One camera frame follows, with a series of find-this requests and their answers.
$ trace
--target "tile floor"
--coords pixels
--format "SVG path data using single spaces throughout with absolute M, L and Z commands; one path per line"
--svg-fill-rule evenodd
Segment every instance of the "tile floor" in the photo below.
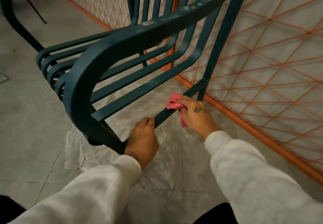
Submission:
M 44 46 L 104 31 L 64 0 L 32 1 L 47 25 L 25 0 L 14 0 L 15 11 L 23 25 Z M 62 189 L 81 170 L 64 168 L 65 137 L 72 123 L 36 67 L 36 52 L 9 26 L 1 13 L 0 26 L 0 72 L 9 76 L 8 81 L 0 84 L 0 194 L 9 195 L 30 208 Z M 270 164 L 288 173 L 313 198 L 323 202 L 322 186 L 218 111 L 211 107 L 210 110 L 217 123 L 228 133 L 254 145 Z M 161 130 L 165 131 L 171 125 L 166 122 Z M 140 184 L 133 188 L 120 222 L 192 223 L 201 214 L 225 201 L 210 175 L 209 158 L 203 145 L 196 144 L 192 153 L 193 162 L 190 158 L 181 159 L 184 176 L 180 189 L 149 187 L 151 179 L 143 177 Z M 196 185 L 202 190 L 196 191 Z

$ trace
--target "grey sweatshirt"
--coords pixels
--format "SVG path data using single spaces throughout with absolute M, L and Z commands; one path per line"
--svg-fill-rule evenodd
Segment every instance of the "grey sweatshirt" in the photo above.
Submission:
M 268 165 L 252 145 L 217 131 L 207 137 L 205 149 L 238 223 L 323 223 L 323 205 L 287 174 Z M 82 173 L 11 223 L 114 223 L 140 177 L 139 163 L 121 155 L 111 164 Z

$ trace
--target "hand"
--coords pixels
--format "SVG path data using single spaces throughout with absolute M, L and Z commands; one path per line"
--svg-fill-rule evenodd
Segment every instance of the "hand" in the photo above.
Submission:
M 181 95 L 182 99 L 178 100 L 186 108 L 181 108 L 183 119 L 188 128 L 198 132 L 205 140 L 209 134 L 222 128 L 214 123 L 211 114 L 205 109 L 203 102 L 193 100 L 192 98 Z
M 155 135 L 155 118 L 143 118 L 131 130 L 125 155 L 136 159 L 142 170 L 152 161 L 159 149 Z

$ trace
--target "dark teal metal chair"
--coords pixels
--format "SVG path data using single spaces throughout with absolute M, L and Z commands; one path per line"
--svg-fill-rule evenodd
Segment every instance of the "dark teal metal chair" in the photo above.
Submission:
M 159 15 L 161 0 L 154 0 L 152 19 L 147 21 L 150 0 L 143 0 L 142 23 L 137 24 L 140 0 L 127 0 L 131 16 L 130 26 L 96 34 L 71 42 L 43 48 L 34 37 L 13 17 L 12 6 L 1 0 L 4 14 L 14 29 L 37 51 L 36 63 L 58 97 L 63 101 L 66 112 L 75 126 L 86 136 L 92 145 L 104 144 L 119 154 L 123 154 L 127 140 L 122 142 L 104 121 L 112 114 L 139 99 L 154 88 L 192 66 L 200 57 L 212 27 L 225 0 L 180 0 L 176 11 L 171 12 L 173 0 L 166 0 L 164 15 Z M 184 95 L 192 97 L 197 92 L 198 100 L 203 100 L 208 83 L 223 49 L 225 41 L 234 24 L 243 0 L 231 0 L 213 46 L 203 78 L 188 89 Z M 95 110 L 93 103 L 122 89 L 130 83 L 156 71 L 180 58 L 187 50 L 196 27 L 196 23 L 206 17 L 200 37 L 192 55 L 172 67 L 170 70 L 141 85 L 115 101 Z M 158 62 L 147 66 L 146 61 L 170 50 L 181 30 L 186 29 L 179 49 Z M 149 53 L 144 51 L 157 46 L 164 39 L 169 41 Z M 81 47 L 77 45 L 100 39 Z M 51 55 L 52 52 L 74 47 L 73 49 Z M 80 57 L 63 61 L 67 57 L 82 53 Z M 112 67 L 118 61 L 139 53 L 139 57 Z M 144 67 L 99 90 L 93 91 L 97 83 L 116 74 L 145 63 Z M 164 109 L 155 116 L 155 127 L 159 126 L 175 110 Z

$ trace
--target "metal frame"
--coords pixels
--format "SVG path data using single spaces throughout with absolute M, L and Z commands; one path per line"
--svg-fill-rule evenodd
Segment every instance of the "metal frame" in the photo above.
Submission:
M 179 0 L 178 9 L 171 12 L 173 0 L 166 0 L 164 15 L 158 16 L 161 0 L 154 0 L 152 19 L 147 21 L 150 0 L 143 0 L 142 23 L 137 24 L 140 0 L 127 0 L 131 17 L 130 26 L 59 44 L 46 49 L 38 48 L 39 53 L 36 58 L 37 65 L 59 98 L 63 100 L 70 119 L 87 137 L 89 143 L 92 145 L 104 144 L 115 150 L 117 153 L 123 154 L 127 140 L 121 142 L 104 120 L 192 66 L 198 60 L 208 40 L 221 5 L 225 0 L 195 0 L 190 5 L 187 5 L 187 1 L 188 0 Z M 242 2 L 243 0 L 230 1 L 224 21 L 220 27 L 219 34 L 212 49 L 204 76 L 202 80 L 185 92 L 185 95 L 191 97 L 198 92 L 198 99 L 203 100 L 206 88 L 216 66 L 216 62 L 240 10 Z M 35 39 L 30 38 L 31 34 L 28 33 L 30 35 L 29 36 L 26 32 L 21 31 L 21 25 L 18 26 L 15 20 L 12 21 L 13 12 L 9 12 L 8 15 L 9 17 L 6 18 L 11 25 L 13 25 L 14 29 L 19 29 L 20 31 L 17 30 L 18 33 L 33 46 L 33 44 L 35 44 Z M 99 110 L 95 110 L 93 108 L 92 104 L 96 101 L 180 58 L 185 53 L 191 42 L 196 23 L 204 17 L 207 18 L 201 35 L 198 39 L 195 50 L 187 60 L 174 66 L 170 70 L 119 99 L 107 104 L 103 108 Z M 178 33 L 184 29 L 187 29 L 184 40 L 176 52 L 149 66 L 146 65 L 147 60 L 173 48 L 178 37 Z M 166 38 L 169 38 L 169 40 L 164 46 L 149 53 L 143 53 L 144 50 L 159 45 Z M 52 52 L 97 39 L 100 40 L 96 43 L 90 43 L 88 45 L 50 55 Z M 79 58 L 57 63 L 58 60 L 64 60 L 67 57 L 71 57 L 79 53 L 82 53 Z M 139 53 L 139 57 L 116 67 L 111 67 L 119 60 L 136 53 Z M 140 63 L 143 63 L 143 69 L 93 92 L 97 83 L 128 70 Z M 155 117 L 155 127 L 159 126 L 173 112 L 175 112 L 175 110 L 167 109 L 160 112 Z

